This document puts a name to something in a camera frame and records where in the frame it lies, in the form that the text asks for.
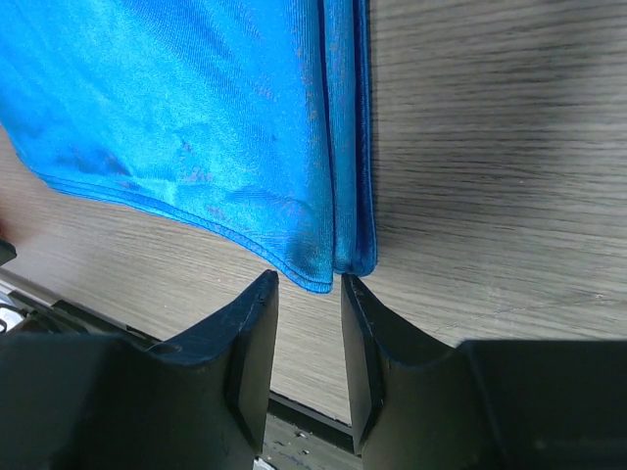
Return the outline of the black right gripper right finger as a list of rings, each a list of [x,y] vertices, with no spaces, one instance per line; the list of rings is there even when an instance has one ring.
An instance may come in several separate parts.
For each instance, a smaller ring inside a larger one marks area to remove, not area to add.
[[[622,341],[450,347],[341,281],[355,452],[367,469],[622,469]]]

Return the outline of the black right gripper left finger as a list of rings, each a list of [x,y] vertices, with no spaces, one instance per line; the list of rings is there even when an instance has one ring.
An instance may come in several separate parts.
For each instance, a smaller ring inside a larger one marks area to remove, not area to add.
[[[278,276],[150,348],[126,336],[1,338],[5,469],[250,469],[262,453]]]

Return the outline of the blue cloth napkin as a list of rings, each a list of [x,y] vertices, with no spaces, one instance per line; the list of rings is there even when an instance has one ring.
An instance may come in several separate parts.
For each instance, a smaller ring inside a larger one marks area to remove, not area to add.
[[[28,170],[311,292],[377,264],[370,102],[364,1],[1,5],[1,124]]]

